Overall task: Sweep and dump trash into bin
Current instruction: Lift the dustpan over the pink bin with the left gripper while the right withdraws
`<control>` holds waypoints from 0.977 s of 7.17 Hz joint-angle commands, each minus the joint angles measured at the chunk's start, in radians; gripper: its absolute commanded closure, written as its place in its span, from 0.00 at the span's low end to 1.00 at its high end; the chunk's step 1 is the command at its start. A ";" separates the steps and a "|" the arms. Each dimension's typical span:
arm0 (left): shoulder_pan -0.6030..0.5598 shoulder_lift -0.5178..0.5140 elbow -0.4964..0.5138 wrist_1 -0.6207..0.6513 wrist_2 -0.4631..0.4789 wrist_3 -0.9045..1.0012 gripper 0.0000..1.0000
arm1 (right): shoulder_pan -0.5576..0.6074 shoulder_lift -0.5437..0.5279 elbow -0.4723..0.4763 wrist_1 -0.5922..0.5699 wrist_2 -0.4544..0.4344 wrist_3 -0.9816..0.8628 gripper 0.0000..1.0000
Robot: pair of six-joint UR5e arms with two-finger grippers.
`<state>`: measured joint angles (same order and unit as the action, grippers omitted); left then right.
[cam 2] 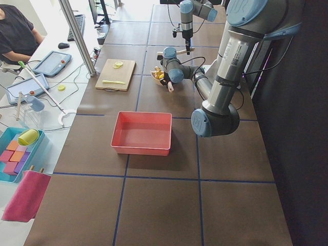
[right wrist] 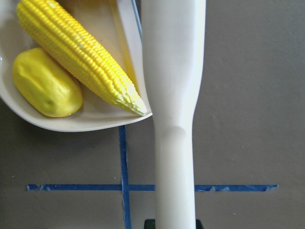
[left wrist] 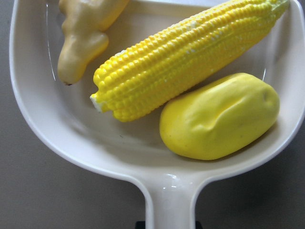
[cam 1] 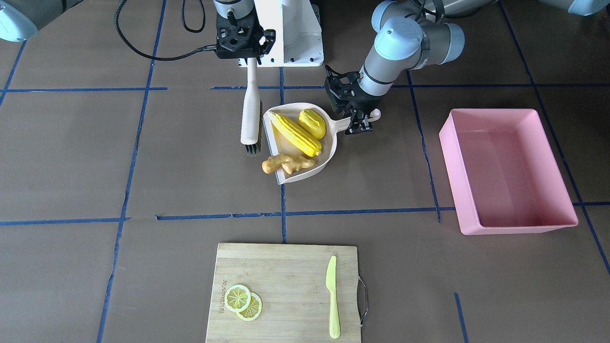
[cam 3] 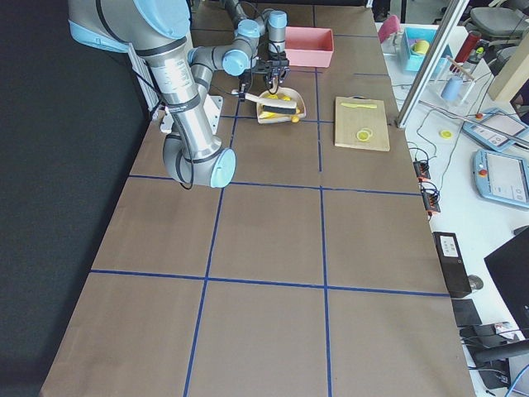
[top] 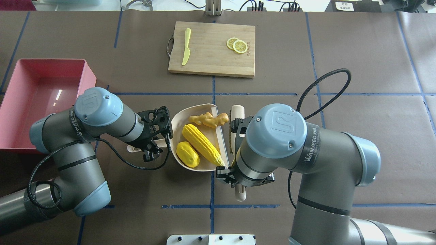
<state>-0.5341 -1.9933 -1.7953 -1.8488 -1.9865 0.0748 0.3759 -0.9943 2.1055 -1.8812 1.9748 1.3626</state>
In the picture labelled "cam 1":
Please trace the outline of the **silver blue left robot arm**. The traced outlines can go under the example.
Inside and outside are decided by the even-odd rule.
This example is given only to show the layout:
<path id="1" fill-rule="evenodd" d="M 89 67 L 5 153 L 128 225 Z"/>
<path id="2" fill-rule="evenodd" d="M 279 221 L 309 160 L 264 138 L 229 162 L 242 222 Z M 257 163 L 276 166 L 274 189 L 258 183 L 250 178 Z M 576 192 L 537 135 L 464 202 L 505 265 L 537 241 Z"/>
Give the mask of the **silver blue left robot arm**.
<path id="1" fill-rule="evenodd" d="M 488 0 L 385 0 L 372 14 L 373 45 L 357 71 L 325 65 L 325 91 L 333 112 L 346 120 L 345 134 L 372 130 L 372 113 L 399 74 L 456 60 L 466 45 L 460 26 L 447 18 L 477 13 Z"/>

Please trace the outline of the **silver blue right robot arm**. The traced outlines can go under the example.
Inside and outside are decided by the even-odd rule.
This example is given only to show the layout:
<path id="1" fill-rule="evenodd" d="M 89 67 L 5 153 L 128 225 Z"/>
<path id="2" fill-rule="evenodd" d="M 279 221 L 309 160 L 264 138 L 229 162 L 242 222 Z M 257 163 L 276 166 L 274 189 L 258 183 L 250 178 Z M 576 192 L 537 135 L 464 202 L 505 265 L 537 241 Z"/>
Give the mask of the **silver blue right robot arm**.
<path id="1" fill-rule="evenodd" d="M 270 53 L 276 41 L 274 29 L 264 29 L 253 0 L 215 0 L 216 45 L 220 59 L 255 59 Z"/>

